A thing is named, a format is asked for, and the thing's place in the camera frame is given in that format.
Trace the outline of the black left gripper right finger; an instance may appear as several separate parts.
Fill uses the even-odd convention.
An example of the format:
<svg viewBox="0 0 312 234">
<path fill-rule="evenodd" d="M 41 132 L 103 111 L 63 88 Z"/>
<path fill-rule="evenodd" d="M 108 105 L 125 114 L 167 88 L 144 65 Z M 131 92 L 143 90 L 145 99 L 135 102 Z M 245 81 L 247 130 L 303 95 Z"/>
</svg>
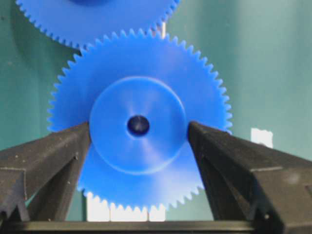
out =
<svg viewBox="0 0 312 234">
<path fill-rule="evenodd" d="M 194 121 L 188 141 L 214 219 L 250 220 L 257 233 L 311 233 L 309 160 Z"/>
</svg>

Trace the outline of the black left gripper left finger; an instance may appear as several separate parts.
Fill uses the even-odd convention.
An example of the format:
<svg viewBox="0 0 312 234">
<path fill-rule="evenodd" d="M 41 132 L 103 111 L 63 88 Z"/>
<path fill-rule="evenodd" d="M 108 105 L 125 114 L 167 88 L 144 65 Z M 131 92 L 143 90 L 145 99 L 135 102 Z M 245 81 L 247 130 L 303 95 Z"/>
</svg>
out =
<svg viewBox="0 0 312 234">
<path fill-rule="evenodd" d="M 90 146 L 83 123 L 0 152 L 0 213 L 65 219 Z"/>
</svg>

